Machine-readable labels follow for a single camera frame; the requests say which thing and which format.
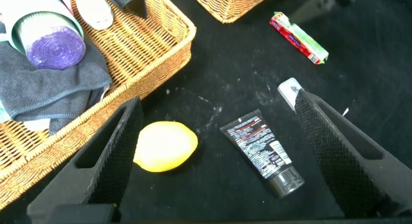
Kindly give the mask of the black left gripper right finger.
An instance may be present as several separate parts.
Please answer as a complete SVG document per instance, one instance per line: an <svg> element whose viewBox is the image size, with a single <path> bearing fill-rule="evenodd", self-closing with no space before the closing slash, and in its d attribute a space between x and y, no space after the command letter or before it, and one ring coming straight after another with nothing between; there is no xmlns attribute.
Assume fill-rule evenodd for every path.
<svg viewBox="0 0 412 224"><path fill-rule="evenodd" d="M411 215L411 169L303 89L295 112L335 201L347 217Z"/></svg>

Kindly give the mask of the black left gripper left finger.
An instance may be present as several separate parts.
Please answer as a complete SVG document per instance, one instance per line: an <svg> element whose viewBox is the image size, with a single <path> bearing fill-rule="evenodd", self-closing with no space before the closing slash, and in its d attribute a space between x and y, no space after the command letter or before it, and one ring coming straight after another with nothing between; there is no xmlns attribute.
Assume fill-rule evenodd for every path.
<svg viewBox="0 0 412 224"><path fill-rule="evenodd" d="M123 103L27 208L46 218L61 205L120 205L142 128L139 97Z"/></svg>

